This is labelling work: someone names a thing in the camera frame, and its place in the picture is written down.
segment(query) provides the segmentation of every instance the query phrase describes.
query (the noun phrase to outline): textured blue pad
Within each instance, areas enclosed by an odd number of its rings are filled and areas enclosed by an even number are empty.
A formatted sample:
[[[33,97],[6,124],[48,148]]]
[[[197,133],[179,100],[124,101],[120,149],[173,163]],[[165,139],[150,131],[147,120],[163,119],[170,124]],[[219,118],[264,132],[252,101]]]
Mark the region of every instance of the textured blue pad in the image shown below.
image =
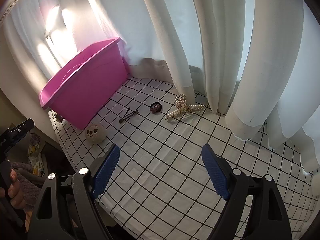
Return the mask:
[[[222,196],[224,200],[230,198],[230,192],[228,191],[228,182],[226,176],[223,174],[221,168],[213,157],[211,151],[208,149],[210,147],[205,144],[201,150],[201,157],[205,168],[209,174],[209,177],[214,185],[214,188],[218,195]]]
[[[99,171],[96,176],[92,179],[92,191],[91,194],[94,199],[96,199],[99,195],[103,194],[109,179],[113,171],[116,168],[116,165],[120,158],[120,148],[115,145],[108,157],[104,160],[104,163],[100,166]]]

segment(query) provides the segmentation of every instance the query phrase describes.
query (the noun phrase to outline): grid tablecloth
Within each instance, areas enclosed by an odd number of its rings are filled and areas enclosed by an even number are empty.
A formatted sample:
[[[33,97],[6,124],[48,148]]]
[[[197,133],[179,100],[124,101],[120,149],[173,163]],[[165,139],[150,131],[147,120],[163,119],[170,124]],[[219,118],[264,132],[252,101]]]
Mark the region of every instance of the grid tablecloth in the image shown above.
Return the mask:
[[[98,145],[85,139],[85,130],[66,120],[59,123],[49,112],[54,131],[75,170],[89,167],[111,143],[121,148],[120,160],[99,204],[132,236],[144,240],[206,240],[225,201],[216,194],[201,160],[201,147],[209,143],[216,154],[245,174],[268,173],[284,200],[293,238],[315,207],[311,173],[305,173],[300,154],[291,143],[278,149],[268,146],[266,124],[251,140],[240,141],[228,129],[225,115],[214,114],[206,97],[195,92],[196,102],[207,108],[165,120],[176,109],[175,87],[167,82],[130,77],[92,119],[107,129]],[[160,113],[149,106],[162,104]],[[127,108],[139,111],[119,123]],[[252,196],[247,197],[235,239],[243,235]]]

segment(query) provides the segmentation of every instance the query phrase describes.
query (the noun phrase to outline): plush ball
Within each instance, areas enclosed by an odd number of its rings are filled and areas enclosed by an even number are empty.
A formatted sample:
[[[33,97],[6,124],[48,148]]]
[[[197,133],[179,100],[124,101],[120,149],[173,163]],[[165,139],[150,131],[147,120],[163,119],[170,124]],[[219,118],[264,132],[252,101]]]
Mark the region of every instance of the plush ball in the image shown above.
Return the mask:
[[[92,143],[100,143],[106,138],[106,129],[101,124],[92,124],[85,130],[85,137]]]

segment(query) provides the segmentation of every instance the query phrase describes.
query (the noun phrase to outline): silver bolt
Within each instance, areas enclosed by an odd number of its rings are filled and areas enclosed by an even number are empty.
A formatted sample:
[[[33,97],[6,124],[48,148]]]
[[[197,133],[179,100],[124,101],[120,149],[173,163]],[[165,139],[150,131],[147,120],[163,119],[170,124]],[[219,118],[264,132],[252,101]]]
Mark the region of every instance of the silver bolt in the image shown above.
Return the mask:
[[[86,174],[88,172],[88,169],[87,168],[81,168],[80,170],[79,170],[79,173],[80,174]]]
[[[56,177],[55,173],[50,173],[48,179],[54,179]]]
[[[241,174],[241,170],[239,170],[239,169],[234,169],[234,170],[232,171],[232,173],[233,173],[234,175],[240,175],[240,174]]]
[[[268,180],[268,181],[272,181],[272,180],[273,180],[273,177],[272,177],[271,175],[269,175],[269,174],[267,174],[267,175],[265,176],[265,178],[266,178],[266,180]]]

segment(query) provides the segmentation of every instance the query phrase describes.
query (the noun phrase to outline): human hand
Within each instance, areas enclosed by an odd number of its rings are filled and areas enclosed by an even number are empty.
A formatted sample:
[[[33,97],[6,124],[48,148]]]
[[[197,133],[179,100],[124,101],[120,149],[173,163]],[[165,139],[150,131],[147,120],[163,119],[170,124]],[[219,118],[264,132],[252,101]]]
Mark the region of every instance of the human hand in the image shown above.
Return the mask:
[[[16,209],[23,209],[26,207],[26,201],[23,198],[23,192],[20,189],[17,173],[11,169],[10,178],[12,184],[8,189],[8,195],[11,198],[11,205]],[[0,188],[0,197],[5,197],[5,191]]]

